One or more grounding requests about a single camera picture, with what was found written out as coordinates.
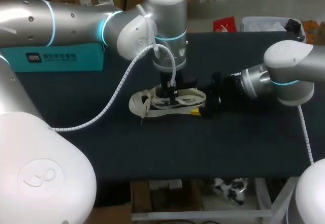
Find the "white spiral cable wrap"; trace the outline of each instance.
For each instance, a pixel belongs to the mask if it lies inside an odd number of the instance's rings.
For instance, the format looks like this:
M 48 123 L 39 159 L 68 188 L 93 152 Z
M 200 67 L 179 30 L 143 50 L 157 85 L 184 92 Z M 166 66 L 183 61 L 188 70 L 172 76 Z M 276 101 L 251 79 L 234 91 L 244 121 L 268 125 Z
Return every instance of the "white spiral cable wrap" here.
M 308 133 L 307 133 L 304 113 L 303 113 L 303 110 L 301 109 L 301 106 L 298 106 L 298 111 L 299 111 L 301 126 L 303 128 L 303 132 L 304 132 L 304 136 L 305 136 L 305 141 L 306 141 L 306 146 L 307 146 L 307 151 L 308 151 L 310 164 L 314 164 L 314 158 L 313 158 L 311 148 L 310 148 L 309 137 L 308 137 Z
M 98 121 L 106 112 L 107 110 L 111 107 L 111 105 L 113 104 L 115 98 L 117 97 L 118 93 L 120 92 L 124 82 L 126 81 L 126 78 L 128 77 L 131 69 L 133 68 L 133 66 L 135 65 L 135 63 L 143 56 L 144 53 L 146 53 L 148 50 L 154 48 L 154 47 L 158 47 L 161 48 L 162 50 L 164 50 L 167 55 L 169 56 L 171 63 L 172 63 L 172 78 L 171 78 L 171 86 L 174 86 L 175 84 L 175 77 L 176 77 L 176 64 L 175 64 L 175 59 L 173 54 L 171 53 L 171 51 L 164 45 L 161 44 L 155 44 L 155 45 L 149 45 L 146 48 L 144 48 L 142 51 L 139 52 L 139 54 L 131 61 L 130 65 L 128 66 L 128 68 L 126 69 L 120 83 L 118 84 L 115 92 L 113 93 L 111 99 L 109 100 L 108 104 L 105 106 L 105 108 L 92 120 L 81 124 L 79 126 L 73 126 L 73 127 L 67 127 L 67 128 L 56 128 L 56 127 L 52 127 L 51 129 L 53 131 L 56 132 L 71 132 L 71 131 L 76 131 L 76 130 L 80 130 L 80 129 L 84 129 L 85 127 L 92 125 L 93 123 L 95 123 L 96 121 Z

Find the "black table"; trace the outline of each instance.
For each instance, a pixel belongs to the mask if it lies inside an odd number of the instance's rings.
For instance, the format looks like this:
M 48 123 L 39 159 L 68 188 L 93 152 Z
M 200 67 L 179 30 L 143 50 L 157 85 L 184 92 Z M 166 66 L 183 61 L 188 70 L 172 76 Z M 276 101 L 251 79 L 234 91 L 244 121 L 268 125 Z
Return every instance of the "black table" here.
M 229 75 L 262 63 L 270 45 L 294 39 L 287 33 L 187 36 L 187 69 L 198 77 L 199 84 L 209 83 L 213 72 Z M 127 61 L 108 49 L 101 72 L 25 73 L 18 77 L 44 119 L 51 126 L 66 127 L 96 116 L 127 66 Z M 140 118 L 128 110 L 128 101 L 133 93 L 158 83 L 159 73 L 147 55 L 134 67 L 100 122 L 62 133 L 89 158 L 98 181 L 289 177 L 300 176 L 310 165 L 297 108 L 283 106 L 276 99 L 256 103 L 256 110 L 228 112 L 218 119 L 172 115 L 140 124 Z M 320 159 L 325 157 L 325 132 L 318 120 L 325 95 L 318 85 L 315 88 L 315 98 L 303 109 L 314 158 Z

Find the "red bag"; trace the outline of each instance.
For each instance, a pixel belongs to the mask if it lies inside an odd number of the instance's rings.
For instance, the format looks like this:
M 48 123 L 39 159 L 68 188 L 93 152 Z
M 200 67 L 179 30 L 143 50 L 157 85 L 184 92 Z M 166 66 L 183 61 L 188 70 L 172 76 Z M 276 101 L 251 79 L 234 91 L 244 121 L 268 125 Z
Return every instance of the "red bag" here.
M 226 17 L 213 22 L 214 32 L 237 32 L 235 17 Z

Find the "robotic arm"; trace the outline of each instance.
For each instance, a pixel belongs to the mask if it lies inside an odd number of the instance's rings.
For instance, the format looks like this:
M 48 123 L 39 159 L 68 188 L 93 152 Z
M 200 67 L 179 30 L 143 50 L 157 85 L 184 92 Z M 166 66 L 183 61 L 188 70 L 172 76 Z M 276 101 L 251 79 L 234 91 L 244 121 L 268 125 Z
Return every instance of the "robotic arm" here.
M 285 40 L 272 45 L 264 54 L 264 63 L 245 69 L 238 76 L 250 98 L 275 92 L 288 106 L 309 101 L 313 82 L 325 81 L 325 47 Z
M 264 54 L 264 64 L 245 69 L 237 80 L 250 97 L 275 92 L 289 106 L 309 101 L 313 82 L 325 81 L 325 47 L 281 41 Z M 325 220 L 325 159 L 312 164 L 300 177 L 283 224 L 321 224 Z
M 112 5 L 1 1 L 0 38 L 2 48 L 103 43 L 128 60 L 153 45 L 153 65 L 172 99 L 173 69 L 180 75 L 186 64 L 186 0 L 147 0 L 125 12 Z M 84 223 L 96 195 L 91 163 L 42 120 L 1 53 L 0 98 L 0 222 Z

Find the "white sneaker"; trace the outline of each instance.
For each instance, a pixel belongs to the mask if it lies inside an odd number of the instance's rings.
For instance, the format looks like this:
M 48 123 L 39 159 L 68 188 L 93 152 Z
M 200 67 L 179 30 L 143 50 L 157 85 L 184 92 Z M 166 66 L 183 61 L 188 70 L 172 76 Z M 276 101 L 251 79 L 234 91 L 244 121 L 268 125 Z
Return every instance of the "white sneaker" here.
M 144 117 L 158 117 L 168 114 L 191 114 L 191 111 L 204 105 L 206 95 L 195 88 L 177 90 L 178 96 L 175 105 L 169 105 L 169 98 L 157 96 L 161 86 L 151 90 L 135 93 L 128 103 L 130 111 Z

